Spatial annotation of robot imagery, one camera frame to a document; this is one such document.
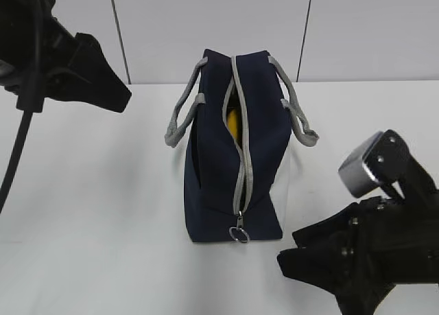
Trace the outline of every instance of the white table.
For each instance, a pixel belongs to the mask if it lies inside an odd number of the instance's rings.
[[[393,128],[439,183],[439,82],[297,84],[315,148],[292,141],[286,233],[279,242],[192,244],[183,212],[185,142],[165,146],[184,86],[132,86],[127,111],[47,100],[0,216],[0,314],[339,314],[335,299],[282,276],[291,232],[353,199],[337,169]],[[0,174],[20,112],[0,91]],[[436,285],[399,286],[377,315],[433,315]]]

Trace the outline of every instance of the silver metal part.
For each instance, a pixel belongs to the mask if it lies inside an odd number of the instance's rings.
[[[236,233],[240,232],[241,234],[244,235],[245,239],[244,240],[240,240],[238,237],[236,237]],[[242,244],[246,244],[250,241],[250,236],[249,234],[244,230],[244,217],[242,216],[242,211],[239,211],[239,216],[236,222],[236,227],[230,227],[228,229],[228,233],[230,234],[230,236],[239,243]]]
[[[375,133],[375,135],[363,142],[348,156],[338,170],[344,185],[356,198],[362,197],[381,184],[364,163],[364,160],[382,135],[382,132]]]
[[[349,221],[349,224],[352,225],[352,226],[357,226],[358,225],[358,218],[352,218]]]

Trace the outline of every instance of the yellow object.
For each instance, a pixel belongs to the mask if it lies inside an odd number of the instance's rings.
[[[242,121],[239,108],[232,109],[227,115],[227,126],[238,145],[241,145]]]

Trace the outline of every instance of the open zipper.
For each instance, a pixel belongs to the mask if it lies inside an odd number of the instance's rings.
[[[244,97],[244,91],[242,89],[242,85],[239,79],[239,74],[237,70],[236,57],[232,57],[232,68],[233,68],[233,78],[230,81],[228,86],[226,97],[224,99],[223,106],[223,121],[224,124],[229,131],[230,135],[233,138],[233,142],[235,144],[236,150],[239,154],[239,173],[237,177],[237,182],[235,186],[235,192],[233,195],[233,214],[237,216],[237,225],[236,227],[231,227],[229,229],[230,236],[236,240],[237,242],[247,243],[250,241],[249,235],[244,230],[244,214],[248,209],[248,205],[250,204],[250,199],[252,196],[253,190],[253,169],[252,169],[252,161],[250,157],[250,146],[249,146],[249,129],[248,129],[248,116],[247,116],[247,106]],[[237,98],[240,107],[241,113],[241,145],[238,144],[238,140],[233,136],[227,122],[227,108],[232,97],[233,91],[237,92]],[[246,236],[247,240],[237,239],[233,230],[240,231]]]

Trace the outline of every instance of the gray zipper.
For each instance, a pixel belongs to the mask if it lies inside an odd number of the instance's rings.
[[[248,129],[248,115],[247,115],[247,106],[246,99],[244,97],[244,90],[242,89],[241,80],[239,78],[238,66],[236,62],[236,57],[232,57],[232,71],[233,78],[235,80],[236,89],[238,92],[239,104],[241,105],[241,117],[242,117],[242,153],[244,160],[244,171],[245,171],[245,182],[246,182],[246,200],[244,203],[243,209],[240,211],[239,207],[235,212],[235,215],[242,216],[248,208],[250,204],[250,199],[253,194],[253,166],[252,166],[252,158],[250,155],[250,136]]]
[[[235,144],[236,150],[238,151],[239,160],[240,160],[239,173],[237,177],[235,193],[233,195],[233,213],[238,217],[238,220],[240,222],[243,222],[242,216],[248,209],[248,205],[250,204],[250,199],[252,197],[252,192],[253,192],[253,167],[252,167],[252,159],[250,156],[247,106],[244,97],[244,91],[242,89],[241,81],[239,79],[236,57],[232,57],[232,68],[233,68],[233,78],[230,81],[230,84],[228,85],[227,88],[222,112],[223,112],[224,125],[226,126],[227,131],[229,131],[230,133],[230,130],[227,125],[226,113],[227,113],[227,105],[230,96],[232,94],[233,87],[236,84],[239,104],[241,106],[242,148],[239,147],[237,141],[235,140],[235,138],[233,138],[233,142]],[[241,209],[241,198],[244,188],[246,188],[246,199],[244,201],[244,207]]]
[[[233,214],[239,215],[239,210],[241,207],[241,198],[242,198],[242,191],[244,188],[244,181],[246,179],[245,169],[244,169],[244,155],[242,152],[241,147],[239,147],[238,142],[235,140],[235,138],[232,136],[232,132],[228,128],[227,124],[227,106],[228,102],[230,100],[230,97],[232,95],[232,90],[235,83],[232,80],[230,81],[230,84],[228,85],[226,96],[224,97],[224,104],[222,107],[222,119],[224,122],[224,125],[227,128],[227,131],[230,133],[231,137],[233,138],[233,143],[235,144],[235,148],[238,151],[239,155],[239,171],[238,171],[238,177],[236,180],[236,186],[235,186],[235,192],[233,194]]]

